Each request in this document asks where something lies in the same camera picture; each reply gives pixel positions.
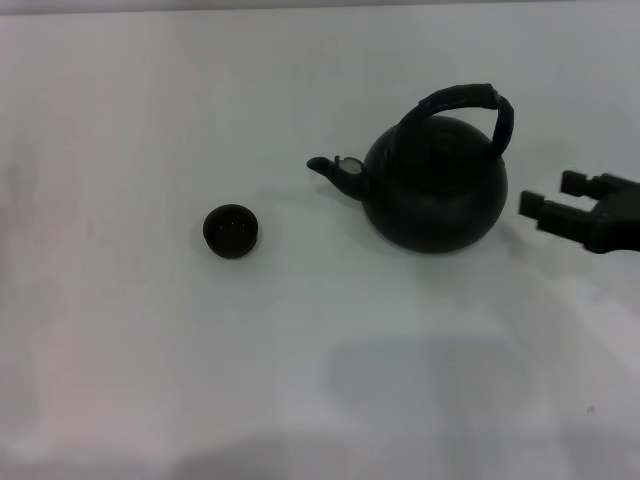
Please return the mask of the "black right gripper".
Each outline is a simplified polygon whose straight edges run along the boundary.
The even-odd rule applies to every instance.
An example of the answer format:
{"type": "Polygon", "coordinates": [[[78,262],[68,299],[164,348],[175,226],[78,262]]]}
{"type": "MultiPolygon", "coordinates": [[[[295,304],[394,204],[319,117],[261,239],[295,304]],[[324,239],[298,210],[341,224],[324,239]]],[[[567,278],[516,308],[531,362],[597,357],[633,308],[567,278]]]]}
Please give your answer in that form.
{"type": "Polygon", "coordinates": [[[587,212],[523,191],[521,216],[535,220],[536,228],[555,236],[587,236],[583,247],[595,254],[639,251],[639,183],[610,174],[588,177],[565,170],[560,192],[595,200],[587,212]]]}

